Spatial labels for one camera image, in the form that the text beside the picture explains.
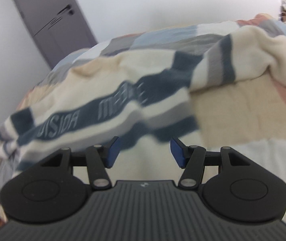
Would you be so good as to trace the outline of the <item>grey bedroom door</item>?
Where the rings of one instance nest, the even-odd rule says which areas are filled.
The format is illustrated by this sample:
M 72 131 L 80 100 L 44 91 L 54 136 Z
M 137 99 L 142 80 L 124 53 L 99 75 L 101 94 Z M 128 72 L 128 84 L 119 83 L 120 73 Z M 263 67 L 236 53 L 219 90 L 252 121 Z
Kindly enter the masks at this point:
M 14 0 L 31 37 L 50 68 L 70 53 L 97 44 L 76 0 Z M 73 15 L 57 13 L 68 4 Z

